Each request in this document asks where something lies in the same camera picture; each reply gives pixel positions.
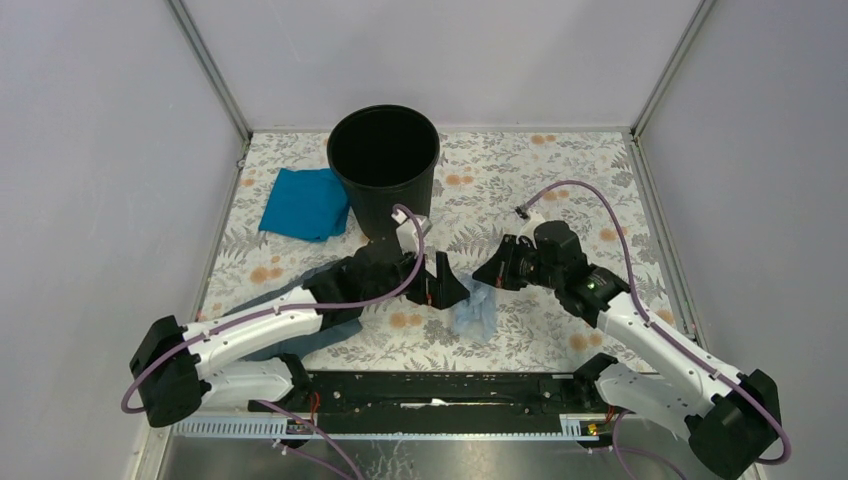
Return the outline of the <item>light blue trash bag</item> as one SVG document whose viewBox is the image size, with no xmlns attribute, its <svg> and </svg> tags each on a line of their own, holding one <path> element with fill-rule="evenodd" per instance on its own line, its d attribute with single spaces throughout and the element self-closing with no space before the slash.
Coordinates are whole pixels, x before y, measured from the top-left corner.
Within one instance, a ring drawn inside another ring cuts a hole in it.
<svg viewBox="0 0 848 480">
<path fill-rule="evenodd" d="M 498 326 L 496 290 L 470 275 L 461 276 L 460 282 L 469 291 L 469 297 L 452 308 L 452 331 L 466 340 L 488 343 Z"/>
</svg>

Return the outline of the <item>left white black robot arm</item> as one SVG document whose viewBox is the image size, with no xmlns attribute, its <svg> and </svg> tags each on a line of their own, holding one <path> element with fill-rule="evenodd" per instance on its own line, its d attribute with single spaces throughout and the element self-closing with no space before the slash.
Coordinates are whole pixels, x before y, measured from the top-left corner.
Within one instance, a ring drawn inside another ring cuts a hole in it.
<svg viewBox="0 0 848 480">
<path fill-rule="evenodd" d="M 154 428 L 175 424 L 212 400 L 276 401 L 299 410 L 311 388 L 303 369 L 287 357 L 255 362 L 246 356 L 356 320 L 365 307 L 398 296 L 438 310 L 469 298 L 446 253 L 437 252 L 435 273 L 425 260 L 371 243 L 292 289 L 213 322 L 181 325 L 174 316 L 160 318 L 131 357 L 133 382 L 121 408 L 145 414 Z M 142 402 L 137 408 L 129 404 L 134 394 Z"/>
</svg>

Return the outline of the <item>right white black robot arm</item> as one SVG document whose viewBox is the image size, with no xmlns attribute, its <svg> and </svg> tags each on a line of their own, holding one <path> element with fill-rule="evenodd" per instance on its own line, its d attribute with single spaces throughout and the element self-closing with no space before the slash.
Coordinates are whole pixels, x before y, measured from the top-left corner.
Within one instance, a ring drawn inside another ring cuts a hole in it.
<svg viewBox="0 0 848 480">
<path fill-rule="evenodd" d="M 759 369 L 745 374 L 718 359 L 654 313 L 642 317 L 631 287 L 590 263 L 565 222 L 538 223 L 530 237 L 504 236 L 472 277 L 508 291 L 530 285 L 551 290 L 567 313 L 624 344 L 659 375 L 648 378 L 598 354 L 575 373 L 582 378 L 573 396 L 583 410 L 607 404 L 630 410 L 686 440 L 722 479 L 739 478 L 778 440 L 775 381 Z"/>
</svg>

